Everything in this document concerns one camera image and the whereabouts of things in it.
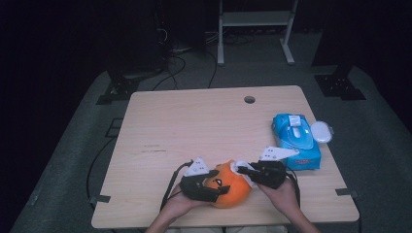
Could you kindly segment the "black stand base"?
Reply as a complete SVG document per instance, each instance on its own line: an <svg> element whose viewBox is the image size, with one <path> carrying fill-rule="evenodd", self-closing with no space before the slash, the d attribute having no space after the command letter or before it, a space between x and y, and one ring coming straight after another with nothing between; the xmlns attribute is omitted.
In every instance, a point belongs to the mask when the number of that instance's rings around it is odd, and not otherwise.
<svg viewBox="0 0 412 233"><path fill-rule="evenodd" d="M97 105L110 105L114 101L129 100L138 90L140 82L156 77L164 68L127 68L110 67L107 70L110 83L106 91L99 96Z"/></svg>
<svg viewBox="0 0 412 233"><path fill-rule="evenodd" d="M339 64L331 74L316 75L315 80L325 97L344 101L365 100L363 93L349 79L352 64Z"/></svg>

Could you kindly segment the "white metal stand frame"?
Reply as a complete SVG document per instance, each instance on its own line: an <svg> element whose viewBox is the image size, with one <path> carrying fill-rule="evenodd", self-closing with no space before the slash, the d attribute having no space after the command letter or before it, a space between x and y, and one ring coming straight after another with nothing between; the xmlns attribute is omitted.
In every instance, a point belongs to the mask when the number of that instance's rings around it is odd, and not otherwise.
<svg viewBox="0 0 412 233"><path fill-rule="evenodd" d="M289 39L299 0L292 0L287 11L225 12L223 0L219 3L217 64L224 65L223 30L227 27L285 26L286 32L279 40L281 49L289 65L295 63L289 47Z"/></svg>

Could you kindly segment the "black floor frame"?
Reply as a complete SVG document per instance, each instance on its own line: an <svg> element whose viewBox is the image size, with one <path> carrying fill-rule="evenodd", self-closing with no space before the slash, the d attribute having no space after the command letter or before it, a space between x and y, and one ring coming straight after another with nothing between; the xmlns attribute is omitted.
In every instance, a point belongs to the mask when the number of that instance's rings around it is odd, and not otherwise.
<svg viewBox="0 0 412 233"><path fill-rule="evenodd" d="M106 130L106 138L117 138L120 134L123 119L121 117L114 117Z"/></svg>

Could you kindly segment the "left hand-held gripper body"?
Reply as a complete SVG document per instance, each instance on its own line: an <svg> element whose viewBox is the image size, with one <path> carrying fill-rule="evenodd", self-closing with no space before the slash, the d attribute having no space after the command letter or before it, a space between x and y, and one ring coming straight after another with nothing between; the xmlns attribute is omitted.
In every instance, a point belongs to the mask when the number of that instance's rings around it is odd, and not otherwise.
<svg viewBox="0 0 412 233"><path fill-rule="evenodd" d="M217 188L204 184L211 170L201 157L197 157L183 174L179 186L187 198L203 202L216 202L220 196Z"/></svg>

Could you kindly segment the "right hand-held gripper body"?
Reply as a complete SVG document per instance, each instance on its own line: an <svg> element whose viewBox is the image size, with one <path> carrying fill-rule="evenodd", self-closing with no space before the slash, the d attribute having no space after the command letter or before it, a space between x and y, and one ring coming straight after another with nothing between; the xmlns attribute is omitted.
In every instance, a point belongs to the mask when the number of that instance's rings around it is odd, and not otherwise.
<svg viewBox="0 0 412 233"><path fill-rule="evenodd" d="M290 179L293 186L298 188L295 173L287 172L287 159L295 155L298 155L297 150L266 147L258 161L266 161L267 165L262 169L256 169L259 171L259 175L254 178L254 182L276 189L286 179Z"/></svg>

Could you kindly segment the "white wet wipe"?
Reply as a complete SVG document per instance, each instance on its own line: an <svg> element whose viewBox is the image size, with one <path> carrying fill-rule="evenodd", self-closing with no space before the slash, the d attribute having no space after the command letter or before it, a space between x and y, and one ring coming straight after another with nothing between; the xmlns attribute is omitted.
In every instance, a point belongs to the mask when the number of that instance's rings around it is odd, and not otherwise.
<svg viewBox="0 0 412 233"><path fill-rule="evenodd" d="M238 168L239 166L245 166L245 167L248 167L248 168L250 168L250 169L254 169L254 168L253 168L248 162L243 161L243 160L235 160L235 161L233 161L233 162L230 163L230 170L231 170L235 175L241 176L241 177L247 182L247 184L248 184L250 187L253 187L255 183L254 183L248 176L239 174L239 173L237 172L237 168Z"/></svg>

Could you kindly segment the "grey table edge clip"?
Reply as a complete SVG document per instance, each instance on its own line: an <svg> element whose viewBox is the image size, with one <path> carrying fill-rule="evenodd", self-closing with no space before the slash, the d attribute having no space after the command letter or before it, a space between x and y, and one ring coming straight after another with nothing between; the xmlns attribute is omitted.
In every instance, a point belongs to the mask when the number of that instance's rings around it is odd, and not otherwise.
<svg viewBox="0 0 412 233"><path fill-rule="evenodd" d="M96 205L98 202L102 203L109 203L111 200L110 196L107 195L97 195L97 196L91 196L89 198L89 203L92 205Z"/></svg>
<svg viewBox="0 0 412 233"><path fill-rule="evenodd" d="M352 198L358 198L359 194L355 190L351 190L349 188L336 188L335 192L338 196L349 195Z"/></svg>

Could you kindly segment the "blue wet wipe pack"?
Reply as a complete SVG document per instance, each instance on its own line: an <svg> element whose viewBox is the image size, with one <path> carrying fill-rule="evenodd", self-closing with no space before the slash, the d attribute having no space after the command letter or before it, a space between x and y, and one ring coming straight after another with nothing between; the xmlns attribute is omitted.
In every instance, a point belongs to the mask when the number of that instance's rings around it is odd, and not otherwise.
<svg viewBox="0 0 412 233"><path fill-rule="evenodd" d="M327 123L309 123L304 115L278 114L273 118L272 129L280 148L298 151L286 159L290 169L318 170L321 167L319 144L332 140L332 130Z"/></svg>

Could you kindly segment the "orange plush toy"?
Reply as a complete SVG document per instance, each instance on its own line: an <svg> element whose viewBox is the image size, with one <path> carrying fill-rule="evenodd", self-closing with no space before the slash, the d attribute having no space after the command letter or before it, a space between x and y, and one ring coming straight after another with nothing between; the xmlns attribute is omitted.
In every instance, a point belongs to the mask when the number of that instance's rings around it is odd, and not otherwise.
<svg viewBox="0 0 412 233"><path fill-rule="evenodd" d="M245 201L252 188L247 182L230 170L230 163L235 160L229 160L226 163L218 164L215 169L220 172L210 179L206 179L204 184L208 187L218 188L219 186L230 186L230 190L225 195L220 195L218 200L213 203L216 208L227 209L239 205Z"/></svg>

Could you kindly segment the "person's right hand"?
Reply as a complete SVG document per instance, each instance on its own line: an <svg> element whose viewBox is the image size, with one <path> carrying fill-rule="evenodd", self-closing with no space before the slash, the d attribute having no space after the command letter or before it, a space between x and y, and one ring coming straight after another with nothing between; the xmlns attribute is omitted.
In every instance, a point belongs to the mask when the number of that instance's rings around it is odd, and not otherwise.
<svg viewBox="0 0 412 233"><path fill-rule="evenodd" d="M259 184L258 188L269 198L272 205L287 219L292 219L300 211L295 195L295 189L290 179L286 179L276 189L263 184Z"/></svg>

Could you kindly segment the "person's left hand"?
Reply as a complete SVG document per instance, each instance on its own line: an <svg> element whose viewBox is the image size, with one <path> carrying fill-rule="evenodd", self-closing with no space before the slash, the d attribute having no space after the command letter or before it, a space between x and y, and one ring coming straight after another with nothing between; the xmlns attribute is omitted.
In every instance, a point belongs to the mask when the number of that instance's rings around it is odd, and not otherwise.
<svg viewBox="0 0 412 233"><path fill-rule="evenodd" d="M192 209L207 206L208 202L202 202L187 198L177 184L171 195L167 198L166 204L161 209L161 214L167 219L176 220L177 218L186 215Z"/></svg>

